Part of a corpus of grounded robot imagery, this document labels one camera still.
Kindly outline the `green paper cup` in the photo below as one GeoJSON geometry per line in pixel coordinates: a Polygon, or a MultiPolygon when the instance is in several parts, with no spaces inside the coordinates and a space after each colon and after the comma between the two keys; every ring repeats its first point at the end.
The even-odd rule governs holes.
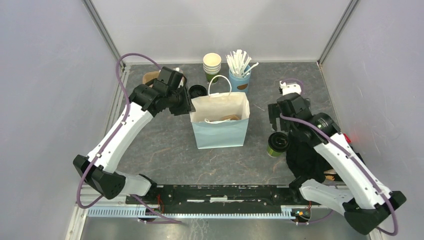
{"type": "Polygon", "coordinates": [[[279,157],[282,154],[281,151],[274,150],[270,145],[267,147],[266,151],[267,151],[267,154],[272,158],[279,157]]]}

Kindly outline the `brown cardboard cup carrier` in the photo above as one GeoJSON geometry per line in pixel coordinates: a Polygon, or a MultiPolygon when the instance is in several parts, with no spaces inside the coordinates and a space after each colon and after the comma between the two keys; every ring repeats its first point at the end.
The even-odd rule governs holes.
{"type": "Polygon", "coordinates": [[[220,120],[221,121],[238,121],[240,119],[241,119],[240,116],[238,116],[236,114],[231,114],[231,115],[227,115],[227,116],[222,117],[220,120]]]}

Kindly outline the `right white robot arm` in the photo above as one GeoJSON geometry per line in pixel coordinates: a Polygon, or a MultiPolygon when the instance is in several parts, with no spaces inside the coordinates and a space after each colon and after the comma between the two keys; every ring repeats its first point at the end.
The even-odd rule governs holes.
{"type": "Polygon", "coordinates": [[[289,199],[295,204],[310,201],[326,206],[362,235],[392,218],[390,235],[397,235],[395,211],[406,196],[390,190],[371,173],[328,114],[312,113],[303,90],[298,79],[281,80],[280,97],[268,105],[273,129],[268,149],[286,154],[295,177],[289,184],[289,199]]]}

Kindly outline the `white and blue paper bag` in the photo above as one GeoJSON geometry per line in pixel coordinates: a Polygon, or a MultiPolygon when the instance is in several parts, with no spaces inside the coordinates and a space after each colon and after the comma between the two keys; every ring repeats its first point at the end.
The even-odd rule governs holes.
{"type": "Polygon", "coordinates": [[[193,98],[195,112],[190,122],[198,149],[241,147],[244,145],[250,119],[250,102],[244,92],[211,93],[193,98]],[[228,115],[238,115],[240,120],[221,121],[228,115]]]}

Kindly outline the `black cup lid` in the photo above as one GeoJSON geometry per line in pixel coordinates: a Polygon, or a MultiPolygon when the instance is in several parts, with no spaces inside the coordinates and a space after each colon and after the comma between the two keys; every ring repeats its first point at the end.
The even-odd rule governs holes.
{"type": "Polygon", "coordinates": [[[284,153],[290,146],[290,140],[287,134],[283,132],[274,132],[268,137],[268,148],[276,153],[284,153]]]}

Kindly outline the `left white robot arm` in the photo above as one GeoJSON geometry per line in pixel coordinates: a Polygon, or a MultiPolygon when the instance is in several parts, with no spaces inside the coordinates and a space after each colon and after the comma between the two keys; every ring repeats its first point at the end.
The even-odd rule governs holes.
{"type": "Polygon", "coordinates": [[[138,85],[128,94],[120,78],[120,64],[130,55],[122,55],[115,66],[125,99],[123,112],[93,150],[87,155],[78,154],[73,160],[80,175],[76,203],[82,209],[90,208],[101,198],[111,200],[120,194],[139,197],[145,204],[153,203],[157,198],[153,182],[144,175],[117,171],[119,162],[135,137],[157,114],[166,109],[174,116],[195,111],[187,77],[178,67],[160,67],[158,77],[138,85]]]}

